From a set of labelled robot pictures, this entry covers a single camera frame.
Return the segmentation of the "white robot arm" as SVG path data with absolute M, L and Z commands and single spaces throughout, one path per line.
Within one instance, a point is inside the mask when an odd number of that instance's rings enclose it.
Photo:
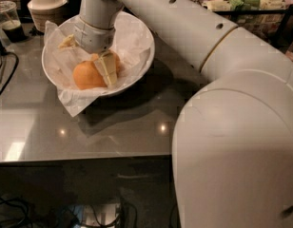
M 122 9 L 206 79 L 173 133 L 182 228 L 293 228 L 293 62 L 190 0 L 82 0 L 79 45 L 108 47 Z

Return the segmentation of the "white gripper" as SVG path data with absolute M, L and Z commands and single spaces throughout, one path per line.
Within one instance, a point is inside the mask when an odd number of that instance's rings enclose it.
M 79 45 L 81 49 L 89 54 L 99 53 L 111 48 L 115 28 L 95 28 L 84 22 L 79 16 L 76 16 L 73 34 L 65 37 L 58 47 L 75 48 Z M 94 61 L 94 64 L 108 87 L 116 84 L 117 69 L 115 57 L 112 52 L 106 51 L 102 53 Z

